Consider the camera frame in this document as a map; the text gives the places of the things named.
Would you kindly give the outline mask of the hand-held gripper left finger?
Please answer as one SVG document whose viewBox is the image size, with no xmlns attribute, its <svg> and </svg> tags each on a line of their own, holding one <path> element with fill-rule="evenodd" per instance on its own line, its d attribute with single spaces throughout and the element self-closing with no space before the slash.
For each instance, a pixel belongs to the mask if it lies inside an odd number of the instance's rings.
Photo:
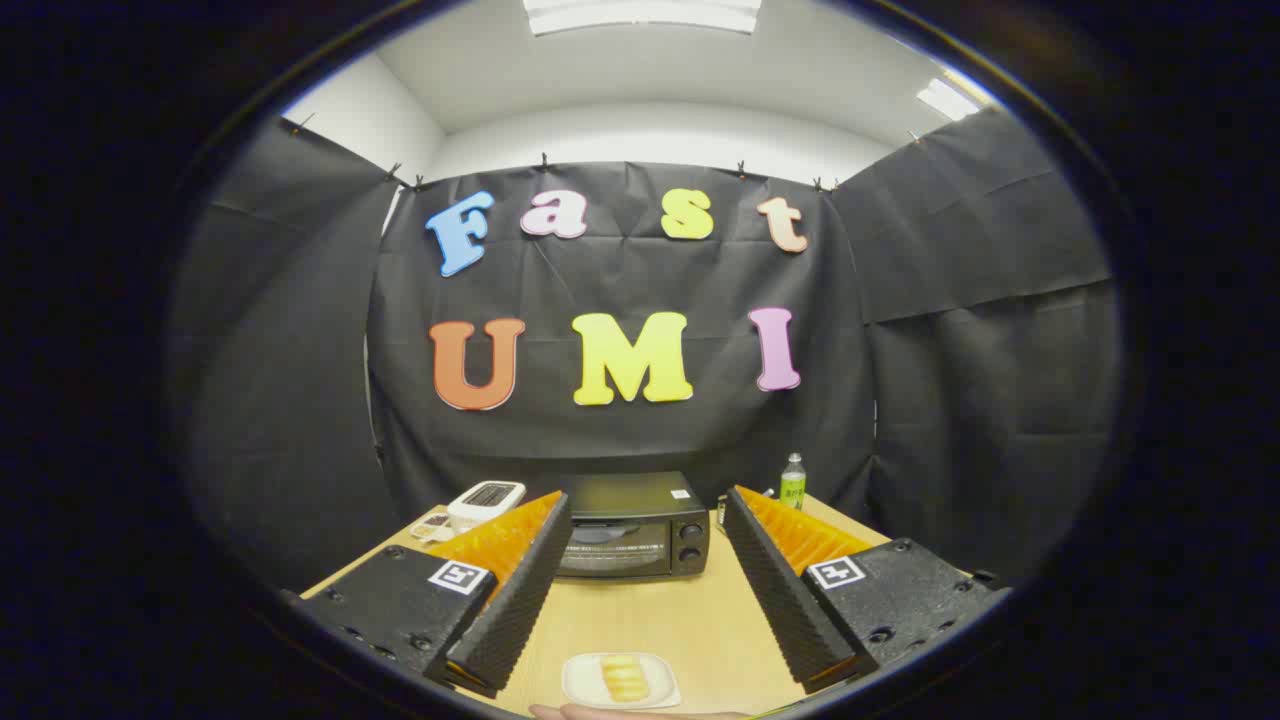
<svg viewBox="0 0 1280 720">
<path fill-rule="evenodd" d="M 493 698 L 529 642 L 571 533 L 570 500 L 557 491 L 428 550 L 388 544 L 285 601 L 379 667 Z"/>
</svg>

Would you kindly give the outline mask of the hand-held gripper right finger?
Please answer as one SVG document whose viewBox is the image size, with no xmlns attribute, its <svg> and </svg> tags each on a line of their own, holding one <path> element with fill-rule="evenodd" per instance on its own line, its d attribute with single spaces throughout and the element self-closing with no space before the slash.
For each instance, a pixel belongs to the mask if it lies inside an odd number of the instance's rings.
<svg viewBox="0 0 1280 720">
<path fill-rule="evenodd" d="M 806 693 L 915 659 L 1009 594 L 914 539 L 870 544 L 741 486 L 726 495 L 724 530 Z"/>
</svg>

